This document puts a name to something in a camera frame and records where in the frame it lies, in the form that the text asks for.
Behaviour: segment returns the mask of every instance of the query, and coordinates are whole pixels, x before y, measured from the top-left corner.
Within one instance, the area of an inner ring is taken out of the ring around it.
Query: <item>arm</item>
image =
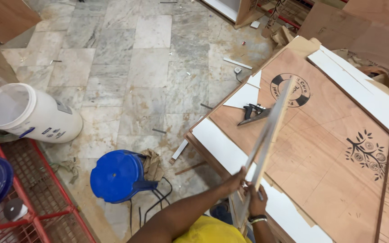
[[[246,169],[242,167],[240,172],[231,176],[223,184],[171,204],[156,213],[128,243],[170,243],[187,232],[192,224],[220,198],[241,187],[245,177]]]
[[[259,194],[257,193],[255,187],[251,182],[248,182],[247,185],[248,191],[250,191],[250,205],[249,205],[249,215],[258,216],[261,214],[266,214],[265,208],[267,206],[267,193],[264,190],[264,187],[261,185],[259,187],[259,192],[261,193],[263,200],[260,199]],[[256,243],[274,243],[274,235],[271,232],[266,221],[259,221],[251,225],[253,227],[253,233],[255,234]]]

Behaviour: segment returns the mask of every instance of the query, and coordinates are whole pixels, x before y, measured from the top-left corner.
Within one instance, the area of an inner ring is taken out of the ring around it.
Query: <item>white plastic bucket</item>
[[[0,87],[0,130],[48,143],[73,140],[82,130],[80,114],[24,83]]]

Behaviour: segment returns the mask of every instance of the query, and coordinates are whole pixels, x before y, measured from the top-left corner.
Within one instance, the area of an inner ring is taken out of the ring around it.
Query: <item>wrist band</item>
[[[259,222],[259,221],[265,221],[266,222],[267,219],[266,218],[258,218],[258,219],[253,220],[252,222],[250,222],[250,224],[253,225],[254,223]]]
[[[264,214],[260,214],[260,215],[257,215],[257,216],[252,216],[252,217],[249,217],[248,220],[249,222],[252,222],[253,220],[255,219],[258,219],[258,218],[267,218],[267,215],[264,215]]]

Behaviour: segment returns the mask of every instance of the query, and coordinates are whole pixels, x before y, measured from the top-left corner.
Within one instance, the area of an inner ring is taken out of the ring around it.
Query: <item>yellow shirt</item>
[[[173,243],[251,243],[234,226],[216,218],[201,216]]]

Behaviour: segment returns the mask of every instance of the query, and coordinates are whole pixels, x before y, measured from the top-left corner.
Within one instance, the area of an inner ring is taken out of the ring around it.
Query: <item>hand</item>
[[[221,186],[224,189],[224,193],[229,195],[230,193],[239,190],[246,178],[246,167],[241,167],[240,171],[227,179]]]
[[[258,192],[255,189],[255,186],[251,182],[247,182],[248,187],[244,187],[244,195],[247,192],[250,192],[250,204],[249,204],[249,215],[258,216],[261,214],[266,214],[265,208],[267,207],[267,193],[264,190],[262,185],[259,186],[259,192],[262,195],[263,200],[260,199]]]

